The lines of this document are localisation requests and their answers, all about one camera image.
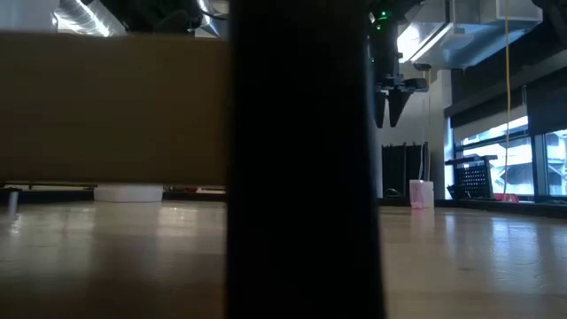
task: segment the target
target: yellow cable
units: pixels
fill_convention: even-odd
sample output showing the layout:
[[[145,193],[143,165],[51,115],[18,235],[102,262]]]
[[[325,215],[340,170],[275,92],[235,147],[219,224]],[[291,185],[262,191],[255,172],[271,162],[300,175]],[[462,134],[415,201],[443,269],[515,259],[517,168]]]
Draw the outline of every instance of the yellow cable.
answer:
[[[510,135],[510,108],[511,108],[511,95],[510,95],[510,50],[509,50],[509,0],[506,0],[505,18],[504,18],[504,33],[506,34],[506,98],[507,98],[507,114],[506,121],[506,158],[504,159],[504,194],[506,194],[506,187],[508,186],[508,148],[509,148],[509,135]]]

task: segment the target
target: wall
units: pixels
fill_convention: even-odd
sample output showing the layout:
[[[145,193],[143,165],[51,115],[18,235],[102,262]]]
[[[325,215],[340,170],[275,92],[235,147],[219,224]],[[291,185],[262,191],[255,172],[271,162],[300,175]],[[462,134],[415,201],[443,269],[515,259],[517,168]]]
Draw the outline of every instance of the wall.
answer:
[[[430,95],[431,117],[428,116]],[[450,198],[446,186],[453,182],[453,170],[445,167],[445,160],[450,160],[453,156],[453,134],[449,120],[443,115],[443,110],[451,102],[451,72],[439,70],[429,93],[414,93],[409,98],[395,128],[390,127],[390,115],[386,107],[384,127],[376,130],[379,146],[420,144],[423,136],[425,141],[430,142],[431,179],[435,184],[435,199]],[[381,156],[381,147],[378,147],[378,157]],[[381,176],[381,165],[378,172]]]

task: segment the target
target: red object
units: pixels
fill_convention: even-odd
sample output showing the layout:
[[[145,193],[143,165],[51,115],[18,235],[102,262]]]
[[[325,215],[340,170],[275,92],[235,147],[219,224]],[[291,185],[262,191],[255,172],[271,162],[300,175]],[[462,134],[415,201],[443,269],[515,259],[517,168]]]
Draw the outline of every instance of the red object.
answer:
[[[520,199],[518,199],[516,194],[494,194],[494,198],[498,199],[499,201],[505,201],[509,203],[520,202]]]

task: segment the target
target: hardwood floor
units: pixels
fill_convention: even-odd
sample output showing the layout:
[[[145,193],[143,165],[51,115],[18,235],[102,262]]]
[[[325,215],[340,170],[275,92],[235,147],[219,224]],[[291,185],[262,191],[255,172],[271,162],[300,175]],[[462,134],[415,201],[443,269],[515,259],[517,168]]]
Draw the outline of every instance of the hardwood floor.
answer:
[[[567,317],[567,222],[382,207],[389,318]],[[225,205],[0,214],[0,317],[222,318]]]

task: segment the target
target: black pole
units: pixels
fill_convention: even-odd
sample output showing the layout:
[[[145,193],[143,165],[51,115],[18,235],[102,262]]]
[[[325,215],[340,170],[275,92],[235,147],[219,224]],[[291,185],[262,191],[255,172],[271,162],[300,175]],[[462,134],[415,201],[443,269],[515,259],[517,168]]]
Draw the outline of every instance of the black pole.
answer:
[[[383,318],[365,2],[230,19],[228,318]]]

